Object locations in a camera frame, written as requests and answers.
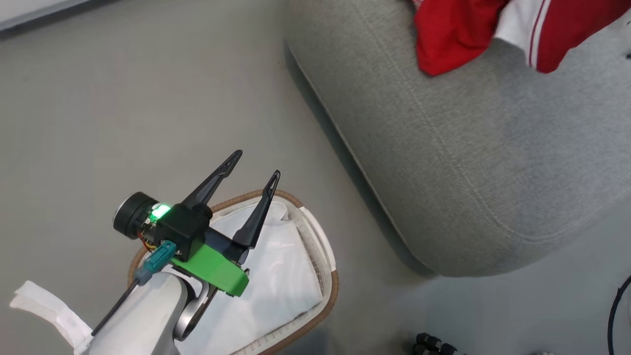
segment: gray upholstery fabric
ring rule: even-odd
[[[286,39],[412,253],[500,274],[631,187],[631,61],[604,30],[541,75],[500,41],[429,78],[406,0],[289,0]]]

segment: robotic arm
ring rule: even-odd
[[[186,339],[218,290],[241,296],[249,283],[249,270],[241,265],[256,247],[280,180],[280,172],[275,171],[261,201],[232,239],[211,228],[208,202],[242,154],[234,152],[172,207],[142,192],[120,205],[114,229],[142,240],[153,252],[92,332],[87,354],[178,354],[174,339]],[[183,277],[160,272],[168,263]],[[202,285],[199,294],[186,282],[191,277]]]

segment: gray floor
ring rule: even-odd
[[[119,202],[137,190],[177,201],[241,148],[215,201],[280,169],[280,187],[321,221],[338,261],[333,312],[284,353],[403,354],[427,331],[472,355],[603,354],[610,303],[631,274],[631,208],[509,275],[413,272],[423,270],[286,60],[282,4],[109,1],[3,35],[2,303],[30,279],[96,325],[139,247],[110,226]],[[70,353],[34,316],[1,307],[0,325],[3,353]],[[620,354],[631,352],[630,329],[625,297]]]

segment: white stripe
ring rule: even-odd
[[[541,9],[541,14],[539,17],[535,16],[534,21],[536,22],[536,26],[534,27],[534,37],[533,37],[533,46],[530,48],[531,58],[532,58],[532,67],[537,68],[537,60],[539,58],[539,41],[541,38],[541,29],[543,28],[543,23],[546,20],[546,15],[548,14],[548,8],[550,7],[550,3],[552,0],[543,0],[543,8]]]

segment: green led light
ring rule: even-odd
[[[149,215],[149,219],[152,222],[155,222],[158,219],[161,219],[162,216],[164,216],[164,214],[167,213],[170,209],[171,207],[169,207],[168,205],[157,206],[153,211],[151,211],[151,214]]]

